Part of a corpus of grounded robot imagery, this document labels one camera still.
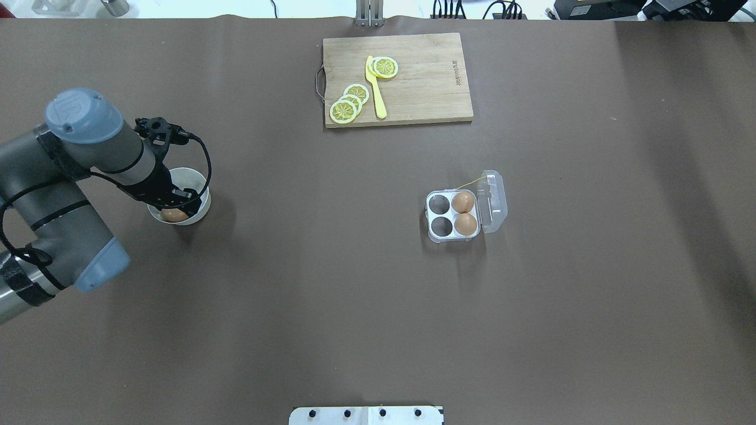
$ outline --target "cutting board handle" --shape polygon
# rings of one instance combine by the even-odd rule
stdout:
[[[318,77],[321,73],[323,74],[323,94],[321,94],[321,79]],[[318,96],[321,97],[323,104],[326,104],[326,67],[322,62],[321,67],[315,73],[315,93],[318,93]]]

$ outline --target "white bracket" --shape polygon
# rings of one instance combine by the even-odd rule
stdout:
[[[296,408],[289,425],[444,425],[442,406]]]
[[[383,0],[357,0],[357,26],[383,26]]]

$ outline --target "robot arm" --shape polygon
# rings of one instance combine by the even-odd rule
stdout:
[[[197,193],[175,186],[163,165],[170,144],[191,139],[203,147],[209,165],[204,144],[180,126],[137,119],[132,131],[102,95],[75,88],[48,105],[44,125],[0,145],[0,240],[8,249],[0,253],[0,324],[69,286],[92,290],[129,265],[75,181],[96,175],[157,209],[197,213],[211,171]],[[9,206],[37,236],[25,247],[14,247],[2,232]]]

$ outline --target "transparent lid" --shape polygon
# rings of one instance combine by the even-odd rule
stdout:
[[[483,170],[476,185],[478,212],[483,233],[494,233],[507,217],[507,196],[504,193],[504,180],[493,169]]]

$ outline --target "white bowl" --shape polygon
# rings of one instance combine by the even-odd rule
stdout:
[[[179,189],[192,188],[197,191],[197,193],[199,193],[205,185],[205,176],[202,175],[202,173],[195,169],[185,167],[172,169],[171,180],[173,180],[173,184],[178,186]],[[160,211],[154,206],[147,205],[147,210],[150,211],[150,215],[153,216],[154,219],[161,223],[166,223],[167,225],[188,226],[200,221],[202,217],[207,214],[207,210],[210,209],[210,186],[207,187],[207,190],[202,194],[200,200],[202,201],[202,205],[200,205],[200,210],[197,211],[197,214],[194,214],[183,222],[171,223],[163,220],[163,218],[160,217]]]

